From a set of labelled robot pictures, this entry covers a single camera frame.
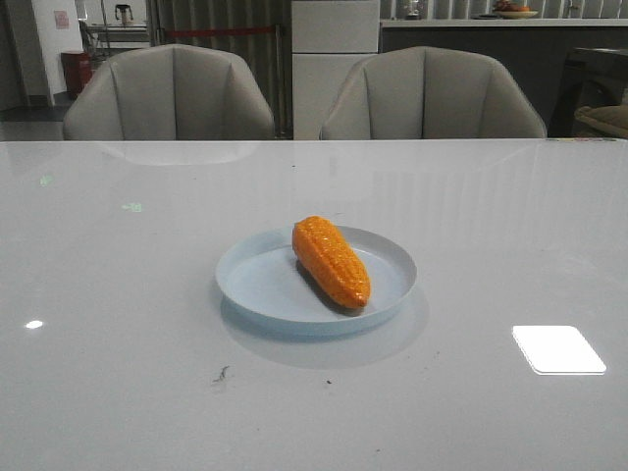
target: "door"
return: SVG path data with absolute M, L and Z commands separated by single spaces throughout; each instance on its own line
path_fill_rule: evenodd
M 23 104 L 21 83 L 5 0 L 0 0 L 0 111 Z

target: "chair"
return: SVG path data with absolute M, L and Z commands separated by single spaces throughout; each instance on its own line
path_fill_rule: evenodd
M 67 140 L 258 140 L 273 115 L 237 55 L 170 44 L 111 57 L 68 110 Z
M 322 139 L 546 137 L 508 70 L 470 52 L 413 47 L 357 63 Z

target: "plate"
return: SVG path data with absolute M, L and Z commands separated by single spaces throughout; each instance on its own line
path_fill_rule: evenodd
M 500 15 L 502 18 L 506 18 L 508 20 L 521 20 L 523 18 L 534 17 L 539 12 L 536 12 L 536 11 L 529 11 L 529 12 L 501 12 L 501 11 L 495 11 L 495 13 Z
M 216 269 L 218 286 L 238 313 L 274 331 L 336 336 L 375 327 L 395 314 L 416 283 L 416 265 L 385 237 L 339 229 L 371 279 L 371 298 L 358 316 L 329 300 L 298 263 L 291 246 L 292 227 L 254 235 L 230 248 Z

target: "orange corn cob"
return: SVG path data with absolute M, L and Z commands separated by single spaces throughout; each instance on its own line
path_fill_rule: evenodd
M 366 267 L 340 230 L 320 216 L 294 225 L 292 249 L 321 289 L 341 306 L 364 307 L 371 295 Z

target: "kettle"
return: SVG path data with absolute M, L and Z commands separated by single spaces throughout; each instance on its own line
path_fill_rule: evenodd
M 125 5 L 119 3 L 116 5 L 116 20 L 122 20 L 122 26 L 132 25 L 133 21 L 133 10 L 131 9 L 131 5 Z

